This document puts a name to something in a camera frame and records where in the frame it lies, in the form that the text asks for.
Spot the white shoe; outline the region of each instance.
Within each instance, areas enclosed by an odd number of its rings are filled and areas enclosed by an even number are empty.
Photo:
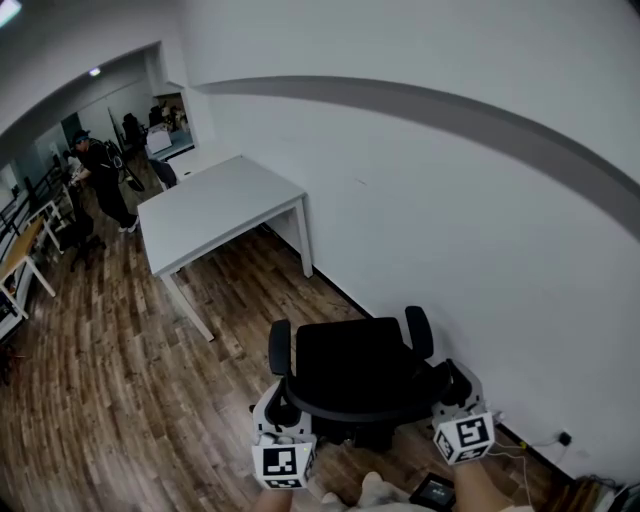
[[[133,225],[127,229],[127,231],[129,233],[133,233],[136,230],[136,227],[138,227],[138,224],[140,224],[140,217],[136,217],[136,221],[133,223]]]

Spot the power cord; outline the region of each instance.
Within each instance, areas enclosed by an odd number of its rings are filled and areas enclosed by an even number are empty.
[[[511,455],[510,453],[491,453],[489,452],[487,455],[491,455],[492,457],[509,457],[510,459],[522,459],[522,474],[524,475],[524,489],[527,491],[527,500],[529,501],[529,506],[531,510],[533,510],[533,503],[531,502],[531,493],[529,492],[529,482],[527,481],[527,458],[524,455]]]

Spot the wooden floor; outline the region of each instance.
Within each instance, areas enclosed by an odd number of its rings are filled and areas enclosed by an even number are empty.
[[[135,169],[147,191],[127,189],[132,209],[159,192],[142,159]],[[16,511],[246,510],[259,492],[248,408],[273,382],[271,322],[287,317],[297,328],[358,313],[256,230],[179,274],[216,335],[207,343],[149,273],[140,232],[117,233],[95,201],[88,211],[106,251],[89,271],[80,264],[69,272],[73,251],[45,265],[57,296],[34,283],[31,320],[13,339],[26,358],[0,388],[0,496]],[[349,502],[371,470],[408,491],[430,471],[450,476],[427,427],[402,427],[384,455],[323,447],[318,480]],[[496,484],[522,504],[520,464],[486,459]],[[549,472],[535,461],[528,467],[541,504]],[[307,508],[304,492],[297,501]]]

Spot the chair seat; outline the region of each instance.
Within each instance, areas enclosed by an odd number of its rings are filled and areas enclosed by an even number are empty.
[[[376,318],[300,327],[296,376],[287,381],[289,399],[314,416],[413,421],[444,395],[449,372],[420,360],[395,318]]]

